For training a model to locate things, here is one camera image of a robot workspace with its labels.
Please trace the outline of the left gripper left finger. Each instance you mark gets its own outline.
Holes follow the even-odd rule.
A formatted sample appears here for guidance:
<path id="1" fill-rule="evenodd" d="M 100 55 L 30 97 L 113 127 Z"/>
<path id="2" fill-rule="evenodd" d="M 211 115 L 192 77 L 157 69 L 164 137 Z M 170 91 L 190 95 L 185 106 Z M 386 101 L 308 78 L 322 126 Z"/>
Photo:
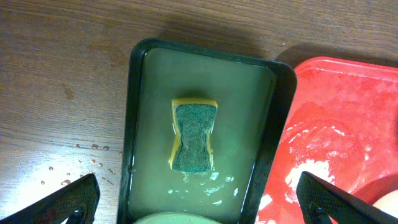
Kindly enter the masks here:
<path id="1" fill-rule="evenodd" d="M 93 223 L 100 199 L 94 174 L 87 174 L 1 223 Z"/>

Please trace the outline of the pale green plate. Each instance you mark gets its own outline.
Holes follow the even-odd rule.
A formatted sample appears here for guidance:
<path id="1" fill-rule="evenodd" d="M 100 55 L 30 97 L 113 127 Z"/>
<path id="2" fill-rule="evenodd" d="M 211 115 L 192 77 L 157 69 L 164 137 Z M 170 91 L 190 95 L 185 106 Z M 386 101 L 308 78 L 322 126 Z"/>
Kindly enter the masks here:
<path id="1" fill-rule="evenodd" d="M 138 219 L 134 224 L 221 224 L 187 212 L 160 212 Z"/>

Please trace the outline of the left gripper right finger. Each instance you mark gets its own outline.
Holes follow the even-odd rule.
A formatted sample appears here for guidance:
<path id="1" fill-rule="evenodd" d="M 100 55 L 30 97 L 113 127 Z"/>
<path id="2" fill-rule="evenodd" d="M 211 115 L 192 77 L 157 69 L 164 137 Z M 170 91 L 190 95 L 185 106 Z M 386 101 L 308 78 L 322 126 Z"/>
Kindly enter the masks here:
<path id="1" fill-rule="evenodd" d="M 397 218 L 304 171 L 297 190 L 305 224 L 397 224 Z"/>

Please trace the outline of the yellow green scrub sponge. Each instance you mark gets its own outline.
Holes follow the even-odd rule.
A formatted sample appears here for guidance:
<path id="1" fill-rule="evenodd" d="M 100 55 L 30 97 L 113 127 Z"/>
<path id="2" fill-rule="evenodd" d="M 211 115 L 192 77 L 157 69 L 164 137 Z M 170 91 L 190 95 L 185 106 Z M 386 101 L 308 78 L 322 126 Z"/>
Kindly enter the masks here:
<path id="1" fill-rule="evenodd" d="M 213 167 L 210 136 L 217 115 L 215 100 L 179 98 L 172 100 L 175 133 L 170 168 L 179 172 L 209 172 Z"/>

